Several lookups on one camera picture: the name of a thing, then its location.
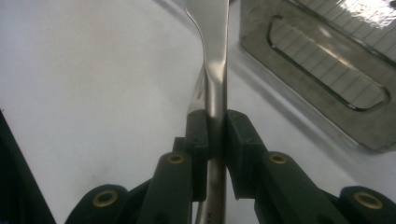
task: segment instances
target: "shiny metal bar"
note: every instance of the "shiny metal bar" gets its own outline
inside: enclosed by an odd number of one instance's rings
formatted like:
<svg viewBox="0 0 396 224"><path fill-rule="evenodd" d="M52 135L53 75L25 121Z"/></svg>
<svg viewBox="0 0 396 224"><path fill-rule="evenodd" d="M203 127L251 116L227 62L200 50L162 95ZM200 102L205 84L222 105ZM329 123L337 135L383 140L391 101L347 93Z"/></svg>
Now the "shiny metal bar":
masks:
<svg viewBox="0 0 396 224"><path fill-rule="evenodd" d="M204 46L205 110L209 137L206 200L199 204L197 224L225 222L224 157L227 112L227 27L229 0L187 0L186 11Z"/></svg>

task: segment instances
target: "screw hole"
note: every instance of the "screw hole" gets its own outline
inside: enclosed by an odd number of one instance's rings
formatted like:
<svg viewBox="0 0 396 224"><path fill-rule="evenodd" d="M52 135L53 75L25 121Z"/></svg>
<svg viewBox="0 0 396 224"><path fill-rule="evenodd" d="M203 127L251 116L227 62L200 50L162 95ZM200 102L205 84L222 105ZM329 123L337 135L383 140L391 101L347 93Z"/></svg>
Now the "screw hole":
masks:
<svg viewBox="0 0 396 224"><path fill-rule="evenodd" d="M92 199L92 204L95 207L106 207L113 204L119 194L114 189L103 190L95 195Z"/></svg>
<svg viewBox="0 0 396 224"><path fill-rule="evenodd" d="M382 202L379 201L375 196L364 191L354 193L353 197L358 203L371 209L377 210L384 206L384 204L382 204Z"/></svg>

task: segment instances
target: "white surface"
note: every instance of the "white surface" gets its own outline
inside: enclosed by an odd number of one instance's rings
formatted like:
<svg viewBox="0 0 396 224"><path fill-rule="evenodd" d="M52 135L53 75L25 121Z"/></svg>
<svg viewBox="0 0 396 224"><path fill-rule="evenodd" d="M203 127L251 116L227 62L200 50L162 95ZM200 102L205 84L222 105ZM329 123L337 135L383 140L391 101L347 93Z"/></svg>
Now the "white surface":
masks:
<svg viewBox="0 0 396 224"><path fill-rule="evenodd" d="M320 188L362 185L396 201L396 153L356 146L242 51L239 4L229 108ZM0 1L0 107L57 222L90 189L132 189L153 175L184 135L202 60L182 0ZM257 223L253 202L236 202L231 184L228 194L227 223Z"/></svg>

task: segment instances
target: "black plastic part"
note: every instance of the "black plastic part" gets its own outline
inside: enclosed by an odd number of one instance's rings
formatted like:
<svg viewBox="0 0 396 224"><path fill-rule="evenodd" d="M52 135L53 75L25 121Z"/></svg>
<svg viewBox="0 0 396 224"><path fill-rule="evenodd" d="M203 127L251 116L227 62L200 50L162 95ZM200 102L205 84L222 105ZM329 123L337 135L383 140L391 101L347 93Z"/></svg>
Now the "black plastic part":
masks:
<svg viewBox="0 0 396 224"><path fill-rule="evenodd" d="M349 223L291 157L268 152L262 154L261 162L263 186L282 223Z"/></svg>
<svg viewBox="0 0 396 224"><path fill-rule="evenodd" d="M193 200L195 202L206 198L208 150L206 113L204 110L193 111L187 116L184 151L192 157Z"/></svg>
<svg viewBox="0 0 396 224"><path fill-rule="evenodd" d="M174 146L172 151L176 152L176 151L182 151L184 152L184 142L185 142L185 138L184 137L176 137L175 141L174 141Z"/></svg>
<svg viewBox="0 0 396 224"><path fill-rule="evenodd" d="M228 110L225 161L233 181L236 199L255 197L259 176L255 164L266 151L248 116Z"/></svg>
<svg viewBox="0 0 396 224"><path fill-rule="evenodd" d="M151 179L137 223L190 223L191 202L191 157L183 152L164 154Z"/></svg>
<svg viewBox="0 0 396 224"><path fill-rule="evenodd" d="M127 193L125 188L116 185L103 185L91 190L78 203L66 224L124 223L121 214L127 202Z"/></svg>
<svg viewBox="0 0 396 224"><path fill-rule="evenodd" d="M0 113L0 223L55 223Z"/></svg>
<svg viewBox="0 0 396 224"><path fill-rule="evenodd" d="M344 188L337 205L351 223L396 223L396 204L371 189L364 187Z"/></svg>
<svg viewBox="0 0 396 224"><path fill-rule="evenodd" d="M127 194L127 203L122 211L120 223L135 224L139 218L140 209L149 189L151 180L130 190Z"/></svg>
<svg viewBox="0 0 396 224"><path fill-rule="evenodd" d="M276 210L276 206L274 205L270 194L261 181L257 189L254 211L256 212L257 219L261 224L282 223L282 217Z"/></svg>

